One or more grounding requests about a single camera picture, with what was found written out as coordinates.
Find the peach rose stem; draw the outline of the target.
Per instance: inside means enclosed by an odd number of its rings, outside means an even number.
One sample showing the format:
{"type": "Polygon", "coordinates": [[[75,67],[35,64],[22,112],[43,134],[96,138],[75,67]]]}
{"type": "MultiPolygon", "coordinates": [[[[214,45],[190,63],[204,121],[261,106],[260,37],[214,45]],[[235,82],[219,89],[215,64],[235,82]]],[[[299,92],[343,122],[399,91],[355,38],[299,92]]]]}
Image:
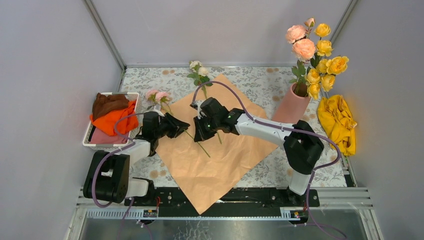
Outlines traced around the peach rose stem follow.
{"type": "Polygon", "coordinates": [[[292,45],[292,53],[297,58],[296,65],[291,67],[295,78],[290,82],[295,84],[293,92],[299,97],[308,96],[305,64],[313,58],[316,52],[315,44],[310,40],[310,33],[314,25],[315,19],[311,17],[303,25],[293,25],[285,34],[285,39],[292,45]]]}

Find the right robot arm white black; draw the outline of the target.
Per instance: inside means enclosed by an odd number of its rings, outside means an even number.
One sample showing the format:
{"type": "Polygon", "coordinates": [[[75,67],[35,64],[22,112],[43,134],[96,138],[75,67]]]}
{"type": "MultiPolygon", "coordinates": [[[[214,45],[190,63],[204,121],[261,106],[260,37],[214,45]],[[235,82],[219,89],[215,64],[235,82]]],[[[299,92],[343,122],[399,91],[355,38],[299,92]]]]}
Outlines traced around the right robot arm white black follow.
{"type": "Polygon", "coordinates": [[[306,190],[313,168],[324,150],[324,144],[307,122],[281,123],[249,115],[239,108],[228,110],[213,97],[192,102],[190,107],[197,111],[193,118],[195,142],[206,141],[222,131],[255,137],[283,147],[293,170],[286,193],[287,201],[299,206],[307,199],[306,190]]]}

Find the green peach wrapping paper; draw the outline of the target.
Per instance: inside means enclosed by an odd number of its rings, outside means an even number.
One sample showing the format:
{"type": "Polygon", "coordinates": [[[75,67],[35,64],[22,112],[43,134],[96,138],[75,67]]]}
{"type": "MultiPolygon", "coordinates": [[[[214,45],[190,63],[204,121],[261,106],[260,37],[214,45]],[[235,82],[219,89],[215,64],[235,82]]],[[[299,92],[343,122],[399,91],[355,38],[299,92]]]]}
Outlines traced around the green peach wrapping paper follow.
{"type": "Polygon", "coordinates": [[[195,86],[174,89],[170,108],[177,119],[189,123],[187,133],[176,138],[163,137],[156,152],[172,178],[183,191],[196,212],[201,215],[231,190],[241,178],[271,154],[277,145],[246,135],[219,132],[201,144],[193,141],[193,118],[190,107],[195,86]]]}

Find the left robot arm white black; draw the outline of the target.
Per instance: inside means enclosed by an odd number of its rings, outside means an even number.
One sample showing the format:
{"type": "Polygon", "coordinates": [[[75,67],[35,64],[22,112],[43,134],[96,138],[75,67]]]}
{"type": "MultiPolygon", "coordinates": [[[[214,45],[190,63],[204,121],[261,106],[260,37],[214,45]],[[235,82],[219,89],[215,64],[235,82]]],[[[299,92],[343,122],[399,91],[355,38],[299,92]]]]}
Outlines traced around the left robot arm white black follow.
{"type": "Polygon", "coordinates": [[[100,208],[133,197],[144,206],[152,204],[155,192],[149,188],[149,180],[131,178],[130,166],[154,156],[162,137],[177,138],[190,126],[169,113],[157,110],[141,113],[141,120],[139,134],[124,136],[127,145],[111,151],[98,150],[92,157],[82,193],[100,208]]]}

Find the yellow rose stem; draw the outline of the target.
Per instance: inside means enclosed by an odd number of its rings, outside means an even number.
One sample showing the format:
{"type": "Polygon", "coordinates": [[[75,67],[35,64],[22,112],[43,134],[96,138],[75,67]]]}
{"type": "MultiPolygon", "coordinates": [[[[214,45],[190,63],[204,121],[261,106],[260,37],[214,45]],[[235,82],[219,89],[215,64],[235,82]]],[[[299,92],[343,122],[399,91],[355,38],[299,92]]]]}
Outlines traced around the yellow rose stem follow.
{"type": "Polygon", "coordinates": [[[308,96],[317,100],[320,91],[329,92],[333,89],[336,76],[348,69],[350,59],[341,55],[332,57],[333,44],[330,40],[325,39],[332,32],[328,24],[315,25],[315,20],[310,18],[304,22],[304,25],[306,26],[307,38],[309,38],[310,33],[319,37],[319,40],[313,44],[315,52],[309,60],[312,68],[306,74],[308,96]]]}

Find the pink rose stem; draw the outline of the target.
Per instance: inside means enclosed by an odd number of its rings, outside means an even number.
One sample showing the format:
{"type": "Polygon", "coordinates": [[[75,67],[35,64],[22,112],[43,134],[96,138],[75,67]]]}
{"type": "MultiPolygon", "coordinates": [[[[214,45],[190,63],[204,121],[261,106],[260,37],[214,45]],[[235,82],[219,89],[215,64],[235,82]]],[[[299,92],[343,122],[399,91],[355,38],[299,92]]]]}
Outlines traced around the pink rose stem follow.
{"type": "MultiPolygon", "coordinates": [[[[159,113],[161,116],[163,116],[166,113],[171,114],[174,116],[171,107],[169,105],[170,102],[170,95],[167,92],[164,91],[158,91],[158,90],[150,90],[146,93],[146,99],[154,104],[155,107],[160,107],[160,109],[154,108],[151,111],[159,113]]],[[[183,133],[186,133],[190,138],[193,138],[193,136],[188,133],[188,129],[184,131],[183,133]]],[[[150,155],[153,156],[156,153],[156,148],[159,145],[159,139],[143,139],[150,143],[150,155]]]]}

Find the pink cylindrical vase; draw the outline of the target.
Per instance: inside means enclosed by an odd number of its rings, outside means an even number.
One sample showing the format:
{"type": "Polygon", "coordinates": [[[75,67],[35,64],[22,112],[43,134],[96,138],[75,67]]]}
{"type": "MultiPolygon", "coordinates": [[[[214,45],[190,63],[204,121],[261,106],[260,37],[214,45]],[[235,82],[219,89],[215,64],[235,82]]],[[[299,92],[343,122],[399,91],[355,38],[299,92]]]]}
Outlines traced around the pink cylindrical vase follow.
{"type": "Polygon", "coordinates": [[[279,123],[295,124],[303,116],[311,101],[309,96],[299,96],[295,93],[297,84],[292,83],[280,101],[271,120],[279,123]]]}

